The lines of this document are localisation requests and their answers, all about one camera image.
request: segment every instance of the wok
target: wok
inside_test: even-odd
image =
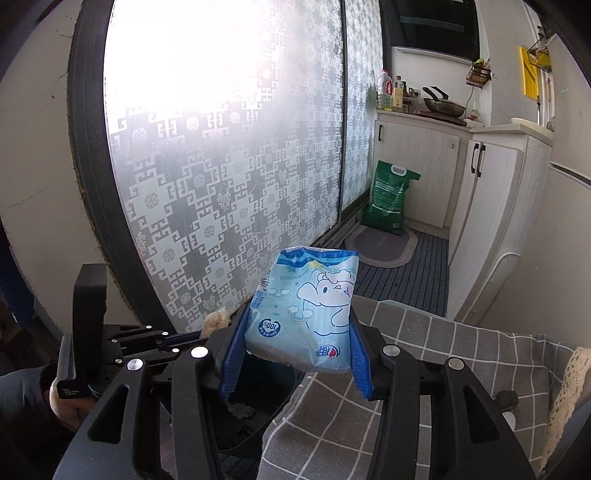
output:
[[[425,101],[425,106],[429,110],[432,112],[444,113],[445,115],[454,116],[456,118],[461,117],[464,114],[466,108],[463,105],[449,100],[448,95],[439,88],[433,88],[441,93],[443,98],[439,99],[430,88],[423,87],[423,91],[431,96],[431,98],[423,99]]]

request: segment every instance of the silver bolt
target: silver bolt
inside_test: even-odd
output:
[[[396,345],[386,345],[383,352],[388,356],[398,356],[400,354],[400,348]]]
[[[459,358],[450,358],[447,363],[454,370],[461,370],[464,368],[464,362],[462,362]]]
[[[144,366],[144,361],[141,358],[134,358],[127,363],[127,370],[135,372]]]
[[[193,358],[203,358],[209,353],[207,347],[204,346],[196,346],[193,350],[191,350],[191,356]]]

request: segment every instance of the cabinet door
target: cabinet door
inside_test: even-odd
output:
[[[405,194],[404,216],[443,227],[452,193],[460,138],[426,128],[376,122],[374,171],[378,160],[415,171]]]
[[[476,189],[476,180],[478,178],[476,176],[476,163],[478,162],[481,145],[482,143],[474,142],[474,140],[468,142],[462,187],[460,188],[460,195],[457,198],[457,206],[453,214],[452,225],[449,228],[448,264],[452,263],[453,256],[456,253],[457,244],[464,231],[468,211],[470,211],[470,205],[474,198],[474,190]]]
[[[486,281],[486,271],[505,232],[519,184],[523,153],[485,145],[476,166],[478,182],[466,225],[449,269],[446,317],[461,322]]]

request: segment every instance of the green bag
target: green bag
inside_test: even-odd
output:
[[[411,180],[420,178],[418,173],[378,160],[372,201],[361,224],[402,235],[404,232],[404,191],[410,185]]]

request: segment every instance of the wire basket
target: wire basket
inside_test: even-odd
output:
[[[528,51],[527,56],[530,63],[540,70],[550,73],[552,71],[552,62],[546,46],[545,38],[539,39]]]
[[[472,65],[468,75],[466,76],[466,83],[473,87],[482,88],[486,82],[491,79],[491,70],[481,67],[480,65]]]

